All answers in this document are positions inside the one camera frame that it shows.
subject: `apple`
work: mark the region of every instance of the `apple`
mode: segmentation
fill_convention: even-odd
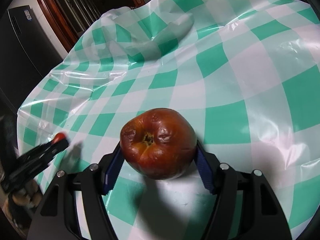
[[[151,179],[180,176],[196,153],[196,134],[177,111],[156,108],[124,125],[120,147],[125,160]]]

